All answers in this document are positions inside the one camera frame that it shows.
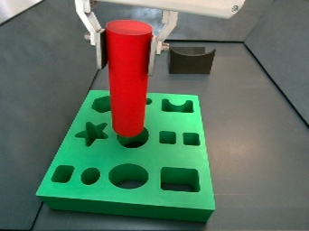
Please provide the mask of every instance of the circular hole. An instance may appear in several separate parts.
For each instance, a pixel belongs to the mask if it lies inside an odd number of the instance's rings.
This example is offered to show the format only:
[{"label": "circular hole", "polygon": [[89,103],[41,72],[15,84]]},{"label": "circular hole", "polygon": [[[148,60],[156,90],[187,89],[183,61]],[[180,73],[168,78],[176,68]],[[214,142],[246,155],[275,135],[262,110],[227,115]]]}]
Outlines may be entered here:
[{"label": "circular hole", "polygon": [[140,134],[134,137],[118,136],[118,141],[120,145],[126,148],[139,148],[143,146],[150,138],[150,133],[146,128],[143,128]]},{"label": "circular hole", "polygon": [[150,105],[152,103],[152,99],[147,98],[146,105]]},{"label": "circular hole", "polygon": [[95,168],[87,169],[80,176],[80,180],[84,184],[91,185],[93,184],[100,178],[100,172]]},{"label": "circular hole", "polygon": [[148,181],[148,172],[136,164],[126,163],[109,172],[111,183],[122,189],[136,189]]}]

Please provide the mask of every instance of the black object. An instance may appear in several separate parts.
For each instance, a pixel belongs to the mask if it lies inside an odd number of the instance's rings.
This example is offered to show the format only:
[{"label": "black object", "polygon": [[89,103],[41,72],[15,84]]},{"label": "black object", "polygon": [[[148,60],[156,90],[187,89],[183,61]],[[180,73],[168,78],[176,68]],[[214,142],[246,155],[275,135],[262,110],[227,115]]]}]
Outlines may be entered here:
[{"label": "black object", "polygon": [[208,74],[217,50],[204,53],[204,47],[170,47],[170,74]]}]

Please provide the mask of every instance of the hexagonal hole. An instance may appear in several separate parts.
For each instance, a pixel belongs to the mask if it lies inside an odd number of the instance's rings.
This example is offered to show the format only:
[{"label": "hexagonal hole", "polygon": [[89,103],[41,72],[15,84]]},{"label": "hexagonal hole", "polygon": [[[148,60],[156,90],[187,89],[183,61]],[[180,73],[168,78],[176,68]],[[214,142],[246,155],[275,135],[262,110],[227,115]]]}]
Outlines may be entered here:
[{"label": "hexagonal hole", "polygon": [[92,102],[92,110],[99,113],[108,112],[111,110],[111,97],[99,97]]}]

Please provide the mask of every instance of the rectangular hole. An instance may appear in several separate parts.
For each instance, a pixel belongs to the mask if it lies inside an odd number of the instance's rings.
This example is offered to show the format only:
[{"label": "rectangular hole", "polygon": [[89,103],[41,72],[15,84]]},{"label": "rectangular hole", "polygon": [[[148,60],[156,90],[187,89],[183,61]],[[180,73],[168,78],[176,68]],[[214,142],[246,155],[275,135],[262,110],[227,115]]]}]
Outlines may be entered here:
[{"label": "rectangular hole", "polygon": [[196,133],[183,133],[183,144],[191,146],[199,146],[199,135]]},{"label": "rectangular hole", "polygon": [[198,192],[200,190],[198,171],[195,169],[162,168],[160,189]]},{"label": "rectangular hole", "polygon": [[176,133],[160,131],[159,132],[159,143],[175,144],[176,143]]},{"label": "rectangular hole", "polygon": [[162,99],[162,111],[163,112],[180,112],[192,113],[192,102],[186,100],[182,105],[174,105],[168,102],[168,99]]},{"label": "rectangular hole", "polygon": [[52,182],[68,183],[73,172],[73,167],[68,165],[60,165],[56,167]]}]

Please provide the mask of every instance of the square hole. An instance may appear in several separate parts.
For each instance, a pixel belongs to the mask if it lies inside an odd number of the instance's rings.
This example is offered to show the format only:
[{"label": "square hole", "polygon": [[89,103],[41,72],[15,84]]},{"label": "square hole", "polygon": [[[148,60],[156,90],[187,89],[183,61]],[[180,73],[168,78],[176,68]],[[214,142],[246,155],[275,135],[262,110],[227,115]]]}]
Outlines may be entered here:
[{"label": "square hole", "polygon": [[183,144],[184,145],[192,145],[199,146],[199,135],[195,133],[184,133],[183,134]]},{"label": "square hole", "polygon": [[195,169],[162,168],[160,189],[198,192],[200,189],[198,171]]},{"label": "square hole", "polygon": [[176,143],[176,133],[162,131],[159,132],[159,143],[175,144]]},{"label": "square hole", "polygon": [[60,165],[56,167],[52,182],[68,183],[73,172],[73,167],[68,165]]}]

